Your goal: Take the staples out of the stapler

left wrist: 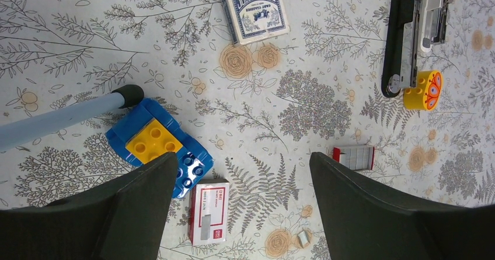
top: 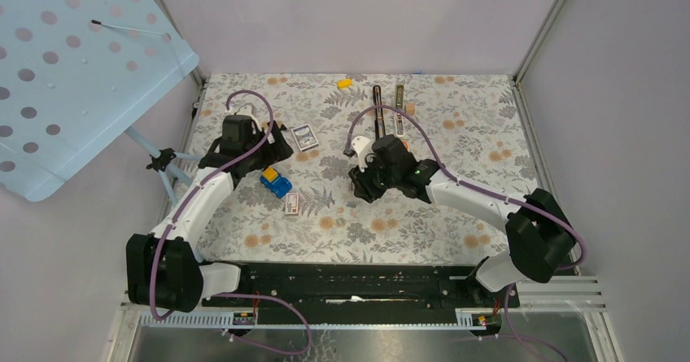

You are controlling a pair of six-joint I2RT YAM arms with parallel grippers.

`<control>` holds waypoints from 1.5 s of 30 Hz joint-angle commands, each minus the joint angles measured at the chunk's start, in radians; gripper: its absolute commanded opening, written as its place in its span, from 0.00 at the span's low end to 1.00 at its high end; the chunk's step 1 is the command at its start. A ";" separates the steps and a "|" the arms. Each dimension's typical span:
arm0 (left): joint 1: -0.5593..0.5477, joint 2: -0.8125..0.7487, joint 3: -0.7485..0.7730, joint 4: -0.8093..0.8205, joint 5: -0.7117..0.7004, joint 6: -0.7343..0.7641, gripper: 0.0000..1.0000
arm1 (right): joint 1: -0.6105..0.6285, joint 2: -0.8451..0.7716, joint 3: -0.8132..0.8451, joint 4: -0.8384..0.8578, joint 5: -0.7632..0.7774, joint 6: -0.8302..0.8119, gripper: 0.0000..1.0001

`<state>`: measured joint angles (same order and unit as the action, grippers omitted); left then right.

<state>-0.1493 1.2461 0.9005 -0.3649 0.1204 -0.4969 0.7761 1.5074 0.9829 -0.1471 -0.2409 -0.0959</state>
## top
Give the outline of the white beige stapler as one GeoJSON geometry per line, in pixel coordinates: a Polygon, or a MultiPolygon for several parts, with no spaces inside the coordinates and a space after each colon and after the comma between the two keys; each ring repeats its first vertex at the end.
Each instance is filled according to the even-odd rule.
{"type": "MultiPolygon", "coordinates": [[[[395,102],[394,107],[399,111],[404,111],[404,85],[398,84],[395,87],[395,102]]],[[[397,137],[404,136],[404,117],[396,112],[395,113],[395,135],[397,137]]]]}

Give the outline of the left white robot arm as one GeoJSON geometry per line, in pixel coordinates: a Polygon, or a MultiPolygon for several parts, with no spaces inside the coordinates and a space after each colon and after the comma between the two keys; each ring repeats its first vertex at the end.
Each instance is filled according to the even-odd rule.
{"type": "Polygon", "coordinates": [[[155,312],[191,312],[221,294],[234,306],[247,303],[252,285],[236,264],[204,259],[197,245],[209,221],[249,173],[289,159],[293,150],[281,125],[263,128],[251,115],[224,118],[221,135],[201,158],[190,188],[171,213],[147,234],[126,244],[127,294],[155,312]]]}

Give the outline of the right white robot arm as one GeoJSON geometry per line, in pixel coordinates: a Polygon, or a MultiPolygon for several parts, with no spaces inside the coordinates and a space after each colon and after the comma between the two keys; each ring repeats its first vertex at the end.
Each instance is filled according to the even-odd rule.
{"type": "Polygon", "coordinates": [[[507,249],[481,260],[466,286],[469,301],[479,307],[510,284],[549,282],[577,242],[565,213],[546,190],[519,198],[450,177],[440,162],[416,159],[393,135],[376,141],[354,137],[343,153],[357,160],[348,173],[357,198],[373,203],[388,190],[398,190],[407,198],[465,212],[505,234],[507,249]]]}

